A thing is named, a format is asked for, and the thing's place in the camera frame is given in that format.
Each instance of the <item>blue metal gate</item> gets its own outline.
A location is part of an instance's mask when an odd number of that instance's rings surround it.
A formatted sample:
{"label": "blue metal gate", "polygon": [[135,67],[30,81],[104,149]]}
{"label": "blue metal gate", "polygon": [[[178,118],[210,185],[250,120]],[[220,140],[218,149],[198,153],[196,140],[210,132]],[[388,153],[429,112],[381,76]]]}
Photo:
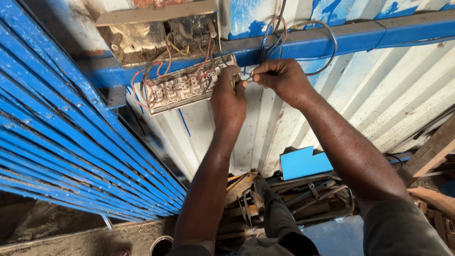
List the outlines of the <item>blue metal gate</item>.
{"label": "blue metal gate", "polygon": [[131,221],[178,213],[165,165],[26,7],[0,7],[0,190]]}

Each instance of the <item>person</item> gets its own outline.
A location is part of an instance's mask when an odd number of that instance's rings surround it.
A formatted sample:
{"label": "person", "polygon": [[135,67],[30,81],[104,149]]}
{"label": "person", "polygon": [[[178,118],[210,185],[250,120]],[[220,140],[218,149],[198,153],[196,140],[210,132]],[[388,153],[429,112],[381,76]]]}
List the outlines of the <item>person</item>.
{"label": "person", "polygon": [[[240,81],[235,89],[231,84],[239,72],[239,67],[224,68],[213,90],[213,140],[183,203],[173,250],[168,256],[214,255],[229,159],[247,111],[247,82]],[[364,219],[365,255],[452,255],[414,205],[386,158],[313,89],[294,59],[266,61],[253,73],[255,82],[273,89],[283,101],[302,112],[335,172],[356,196]],[[237,254],[319,255],[267,182],[256,178],[254,188],[264,201],[267,238],[246,241]]]}

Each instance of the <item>blue paper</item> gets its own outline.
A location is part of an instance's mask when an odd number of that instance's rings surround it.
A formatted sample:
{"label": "blue paper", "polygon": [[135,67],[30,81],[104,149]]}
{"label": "blue paper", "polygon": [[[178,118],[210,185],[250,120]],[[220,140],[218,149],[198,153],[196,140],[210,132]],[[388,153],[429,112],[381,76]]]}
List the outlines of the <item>blue paper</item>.
{"label": "blue paper", "polygon": [[333,170],[325,153],[313,155],[313,146],[281,155],[283,179],[295,179]]}

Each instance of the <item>hand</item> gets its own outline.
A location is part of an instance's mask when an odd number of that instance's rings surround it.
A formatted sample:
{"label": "hand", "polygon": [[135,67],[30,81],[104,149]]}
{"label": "hand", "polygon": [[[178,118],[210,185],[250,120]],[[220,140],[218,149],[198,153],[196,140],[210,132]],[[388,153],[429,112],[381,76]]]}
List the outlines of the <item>hand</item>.
{"label": "hand", "polygon": [[216,132],[235,135],[236,138],[247,115],[247,99],[245,98],[247,82],[238,82],[235,90],[232,87],[232,81],[239,72],[238,66],[225,67],[218,77],[210,99]]}
{"label": "hand", "polygon": [[295,59],[265,61],[253,70],[253,80],[275,93],[293,108],[301,109],[317,93]]}

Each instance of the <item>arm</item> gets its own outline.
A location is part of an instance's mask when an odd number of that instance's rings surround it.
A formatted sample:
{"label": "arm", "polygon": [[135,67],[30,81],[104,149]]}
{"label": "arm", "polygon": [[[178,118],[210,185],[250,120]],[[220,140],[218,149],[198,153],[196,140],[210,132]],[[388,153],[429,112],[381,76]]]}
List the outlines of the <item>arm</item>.
{"label": "arm", "polygon": [[235,91],[231,85],[238,72],[239,67],[224,68],[213,90],[210,104],[215,132],[183,202],[175,228],[174,248],[200,245],[212,255],[215,253],[215,237],[226,198],[229,159],[247,110],[247,83],[242,81]]}
{"label": "arm", "polygon": [[310,85],[293,59],[272,60],[254,69],[254,81],[306,117],[336,173],[360,200],[411,200],[381,152]]}

